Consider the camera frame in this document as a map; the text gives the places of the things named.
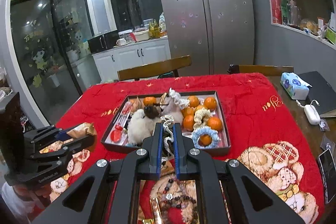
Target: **doorway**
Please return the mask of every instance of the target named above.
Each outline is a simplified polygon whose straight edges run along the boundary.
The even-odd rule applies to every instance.
[[[86,0],[11,2],[16,58],[32,97],[51,124],[86,89],[76,70],[84,59],[92,58],[87,46],[93,36],[88,15]]]

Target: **orange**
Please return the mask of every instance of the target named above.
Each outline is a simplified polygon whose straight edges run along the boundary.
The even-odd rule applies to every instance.
[[[143,100],[143,104],[145,106],[154,105],[154,104],[156,104],[156,98],[155,97],[145,97],[144,100]]]
[[[212,138],[208,134],[204,134],[199,137],[198,144],[202,146],[208,146],[212,142]]]
[[[183,117],[185,118],[187,115],[194,115],[194,110],[191,108],[191,107],[186,107],[184,109],[182,109],[182,114],[183,114]]]
[[[207,121],[207,126],[217,131],[221,131],[223,128],[222,121],[217,117],[210,117],[209,120]]]
[[[183,119],[183,126],[185,130],[188,131],[194,131],[194,116],[193,115],[187,115]]]
[[[200,101],[198,100],[197,96],[192,95],[188,97],[189,100],[189,106],[190,107],[197,107],[200,104]]]
[[[217,101],[216,101],[216,99],[213,98],[213,97],[207,97],[207,98],[205,98],[203,104],[204,104],[208,109],[210,109],[210,110],[214,110],[214,109],[216,109],[216,107],[217,107]]]
[[[199,106],[195,107],[195,112],[196,112],[197,110],[202,109],[202,108],[208,109],[208,108],[205,107],[204,105],[199,105]]]

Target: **white charger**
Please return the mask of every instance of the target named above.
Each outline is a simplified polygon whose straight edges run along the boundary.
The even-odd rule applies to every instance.
[[[315,126],[317,124],[320,124],[321,118],[316,108],[312,105],[314,101],[316,102],[318,106],[320,105],[317,100],[312,100],[310,105],[305,105],[305,106],[302,106],[298,100],[296,100],[296,103],[298,104],[299,107],[304,109],[304,112],[306,113],[309,123]]]

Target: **silver refrigerator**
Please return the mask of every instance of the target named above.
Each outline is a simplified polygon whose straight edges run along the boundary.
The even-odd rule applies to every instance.
[[[252,0],[161,1],[171,57],[192,57],[181,76],[222,74],[230,64],[253,64]]]

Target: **blue crocheted ring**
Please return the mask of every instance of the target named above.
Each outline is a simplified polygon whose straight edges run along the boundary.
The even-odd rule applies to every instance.
[[[212,142],[208,146],[201,146],[198,144],[198,140],[202,135],[209,135],[211,137]],[[192,140],[196,148],[212,149],[217,148],[220,138],[218,137],[218,131],[211,129],[210,127],[201,127],[193,131]]]

